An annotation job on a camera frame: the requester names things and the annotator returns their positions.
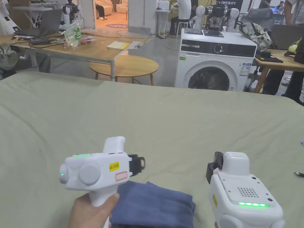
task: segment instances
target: sofa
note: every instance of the sofa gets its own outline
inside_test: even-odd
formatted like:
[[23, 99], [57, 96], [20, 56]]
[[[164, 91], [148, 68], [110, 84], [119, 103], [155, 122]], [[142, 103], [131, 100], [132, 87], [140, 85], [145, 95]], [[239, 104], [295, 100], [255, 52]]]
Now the sofa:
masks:
[[[98, 1], [95, 1], [95, 3], [97, 5], [103, 6], [103, 8], [105, 9], [105, 16], [109, 16], [109, 15], [112, 14], [112, 12], [113, 12], [113, 3], [111, 1], [108, 1], [108, 0], [98, 0]], [[96, 10], [96, 16], [97, 16], [97, 18], [99, 18], [98, 10]]]
[[128, 0], [120, 0], [120, 4], [116, 4], [117, 13], [126, 13], [128, 11]]

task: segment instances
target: camouflage bag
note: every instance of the camouflage bag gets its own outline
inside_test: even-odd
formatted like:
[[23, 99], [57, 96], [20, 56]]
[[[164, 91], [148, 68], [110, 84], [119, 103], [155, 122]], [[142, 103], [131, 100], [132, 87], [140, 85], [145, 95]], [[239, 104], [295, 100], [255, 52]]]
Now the camouflage bag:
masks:
[[267, 28], [251, 22], [242, 23], [239, 26], [239, 33], [255, 42], [258, 52], [265, 51], [272, 44], [268, 31]]

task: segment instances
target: folded blue cloth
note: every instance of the folded blue cloth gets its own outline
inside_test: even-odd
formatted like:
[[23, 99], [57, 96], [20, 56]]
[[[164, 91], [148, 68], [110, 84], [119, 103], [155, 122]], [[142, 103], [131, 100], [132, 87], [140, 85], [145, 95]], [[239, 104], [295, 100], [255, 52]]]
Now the folded blue cloth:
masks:
[[117, 192], [120, 198], [112, 211], [112, 224], [193, 228], [191, 195], [132, 181], [120, 185]]

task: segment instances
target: doorway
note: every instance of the doorway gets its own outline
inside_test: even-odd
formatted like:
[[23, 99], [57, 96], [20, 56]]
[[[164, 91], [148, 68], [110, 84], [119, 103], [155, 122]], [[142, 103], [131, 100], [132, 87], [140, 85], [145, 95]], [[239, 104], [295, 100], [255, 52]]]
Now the doorway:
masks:
[[95, 0], [98, 6], [103, 7], [105, 17], [100, 17], [100, 10], [96, 10], [96, 28], [112, 30], [128, 29], [128, 0]]

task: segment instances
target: green led light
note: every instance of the green led light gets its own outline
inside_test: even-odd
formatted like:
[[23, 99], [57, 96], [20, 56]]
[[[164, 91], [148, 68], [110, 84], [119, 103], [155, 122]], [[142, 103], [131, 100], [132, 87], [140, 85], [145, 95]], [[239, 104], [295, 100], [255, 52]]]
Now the green led light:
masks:
[[91, 156], [91, 154], [78, 154], [78, 155], [75, 155], [75, 157], [85, 157], [85, 156]]
[[263, 203], [244, 203], [244, 202], [239, 202], [239, 205], [247, 205], [247, 206], [255, 206], [255, 207], [269, 207], [269, 205], [263, 204]]

